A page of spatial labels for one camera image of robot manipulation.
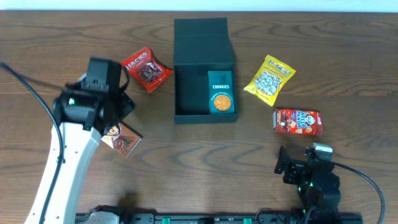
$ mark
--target yellow snack bag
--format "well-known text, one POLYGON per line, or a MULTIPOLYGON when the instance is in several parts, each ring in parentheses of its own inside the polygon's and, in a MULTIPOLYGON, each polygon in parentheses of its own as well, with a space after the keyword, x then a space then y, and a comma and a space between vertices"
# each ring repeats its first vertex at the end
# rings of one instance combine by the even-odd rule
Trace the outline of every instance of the yellow snack bag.
POLYGON ((256 95, 264 102, 273 106, 280 89, 292 78, 296 70, 267 55, 251 82, 244 87, 244 90, 256 95))

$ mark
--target cracker box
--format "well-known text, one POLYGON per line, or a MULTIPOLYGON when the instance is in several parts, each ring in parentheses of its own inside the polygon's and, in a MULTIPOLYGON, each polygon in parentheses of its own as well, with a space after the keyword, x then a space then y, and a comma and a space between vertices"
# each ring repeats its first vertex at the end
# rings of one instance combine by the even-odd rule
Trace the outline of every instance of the cracker box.
POLYGON ((126 123, 113 126, 102 137, 102 141, 112 149, 117 150, 122 156, 127 157, 132 150, 141 142, 142 135, 132 129, 126 123))
POLYGON ((317 111, 275 109, 274 130, 278 133, 320 136, 323 131, 322 114, 317 111))

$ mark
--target brown snack package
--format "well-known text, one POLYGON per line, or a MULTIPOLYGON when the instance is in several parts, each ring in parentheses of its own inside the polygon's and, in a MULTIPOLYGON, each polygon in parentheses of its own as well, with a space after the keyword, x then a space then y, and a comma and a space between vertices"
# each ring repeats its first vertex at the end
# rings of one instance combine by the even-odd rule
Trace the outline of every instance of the brown snack package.
POLYGON ((122 156, 127 157, 141 142, 141 139, 140 133, 126 123, 120 122, 117 126, 113 126, 101 140, 112 149, 118 150, 122 156))

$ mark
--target wooden table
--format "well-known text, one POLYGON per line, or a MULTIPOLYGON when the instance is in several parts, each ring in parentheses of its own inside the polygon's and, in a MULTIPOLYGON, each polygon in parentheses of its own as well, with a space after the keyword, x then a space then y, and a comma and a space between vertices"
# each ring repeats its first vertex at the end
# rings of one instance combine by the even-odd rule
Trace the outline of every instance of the wooden table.
MULTIPOLYGON (((289 210, 299 200, 296 186, 273 172, 279 147, 301 159, 307 146, 322 142, 334 148, 334 161, 379 184, 385 223, 396 223, 398 14, 2 11, 0 58, 57 86, 85 73, 92 55, 122 61, 145 46, 171 67, 173 19, 198 17, 228 18, 238 121, 174 125, 174 77, 151 95, 132 80, 127 93, 138 107, 125 122, 144 139, 127 159, 101 143, 78 211, 97 205, 195 213, 289 210), (297 70, 275 106, 320 110, 321 138, 275 134, 273 108, 243 91, 267 54, 297 70)), ((50 105, 60 93, 32 85, 50 105)), ((0 101, 0 223, 22 223, 47 161, 52 124, 32 95, 3 71, 0 101)), ((380 202, 373 187, 349 171, 335 173, 341 179, 340 211, 375 223, 380 202)))

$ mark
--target dark green box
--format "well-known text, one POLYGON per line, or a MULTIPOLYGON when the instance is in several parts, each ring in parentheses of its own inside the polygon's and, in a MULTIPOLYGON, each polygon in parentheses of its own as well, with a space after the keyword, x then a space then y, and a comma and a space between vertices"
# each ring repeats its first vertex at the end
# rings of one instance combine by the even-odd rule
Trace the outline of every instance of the dark green box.
POLYGON ((176 124, 226 123, 238 118, 234 57, 226 18, 174 20, 176 124), (210 114, 209 71, 231 71, 234 113, 210 114))

